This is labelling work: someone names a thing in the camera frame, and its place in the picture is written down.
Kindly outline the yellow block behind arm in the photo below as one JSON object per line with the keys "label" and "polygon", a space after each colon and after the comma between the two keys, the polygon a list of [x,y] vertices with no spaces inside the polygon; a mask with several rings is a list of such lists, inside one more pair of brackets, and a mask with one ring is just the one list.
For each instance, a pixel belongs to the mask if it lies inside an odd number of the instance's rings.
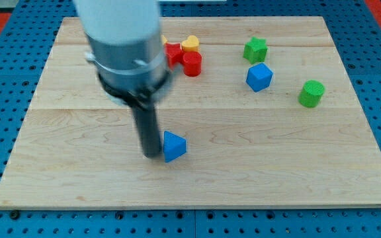
{"label": "yellow block behind arm", "polygon": [[164,35],[161,35],[161,42],[163,45],[166,45],[166,43],[168,43],[168,40],[166,39]]}

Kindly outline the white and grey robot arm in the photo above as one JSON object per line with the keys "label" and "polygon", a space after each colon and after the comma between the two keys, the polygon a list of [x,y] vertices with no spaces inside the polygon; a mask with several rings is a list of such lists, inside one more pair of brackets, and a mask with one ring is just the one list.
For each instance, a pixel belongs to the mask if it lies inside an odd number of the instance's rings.
{"label": "white and grey robot arm", "polygon": [[74,0],[102,88],[129,106],[162,99],[171,84],[157,0]]}

